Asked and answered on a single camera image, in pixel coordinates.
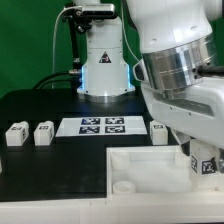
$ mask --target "silver metal cylinder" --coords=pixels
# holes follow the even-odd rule
[[[212,35],[195,42],[156,53],[143,54],[151,87],[167,98],[184,97],[185,88],[202,81],[197,73],[201,65],[216,65]]]

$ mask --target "black table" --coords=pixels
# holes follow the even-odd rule
[[[149,135],[54,138],[35,147],[33,132],[40,122],[63,118],[150,116],[141,92],[124,101],[99,104],[80,100],[70,89],[13,91],[0,100],[0,201],[106,197],[106,148],[151,145]],[[22,147],[7,147],[5,132],[27,121],[30,135]],[[169,136],[169,144],[176,144]]]

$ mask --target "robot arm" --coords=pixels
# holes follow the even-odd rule
[[[141,87],[150,114],[175,130],[224,149],[224,80],[202,78],[197,72],[200,66],[216,65],[204,3],[127,0],[140,36]]]

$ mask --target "small white block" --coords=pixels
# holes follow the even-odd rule
[[[5,133],[7,146],[22,146],[29,136],[29,124],[14,123]]]
[[[168,131],[165,125],[152,121],[150,122],[150,136],[153,145],[167,145]]]
[[[46,121],[39,123],[34,131],[34,142],[36,146],[50,145],[54,137],[54,123]]]

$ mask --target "cable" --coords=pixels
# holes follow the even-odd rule
[[[136,57],[136,55],[133,53],[133,51],[131,50],[130,48],[130,45],[128,43],[128,40],[127,40],[127,36],[126,36],[126,31],[125,31],[125,27],[124,27],[124,7],[123,7],[123,4],[121,5],[121,17],[122,17],[122,29],[123,29],[123,33],[124,33],[124,39],[125,39],[125,42],[126,42],[126,45],[128,47],[128,50],[130,51],[130,53],[132,54],[132,56],[134,57],[134,59],[139,62],[139,59]]]
[[[72,10],[72,9],[78,9],[80,8],[79,6],[73,6],[73,7],[68,7],[63,9],[59,14],[58,17],[55,21],[55,25],[54,25],[54,36],[53,36],[53,56],[52,56],[52,74],[55,73],[55,47],[56,47],[56,39],[57,39],[57,30],[58,30],[58,23],[59,23],[59,19],[62,16],[62,14],[66,11]]]
[[[46,86],[47,84],[55,83],[55,82],[71,82],[71,80],[70,79],[51,80],[51,81],[45,82],[43,85],[40,86],[39,89],[43,89],[43,87]]]
[[[33,89],[37,89],[42,83],[44,83],[45,81],[49,80],[49,79],[53,79],[55,77],[58,77],[58,76],[64,76],[64,75],[68,75],[69,74],[69,71],[64,71],[64,72],[57,72],[53,75],[49,75],[45,78],[43,78],[42,80],[40,80],[34,87]]]

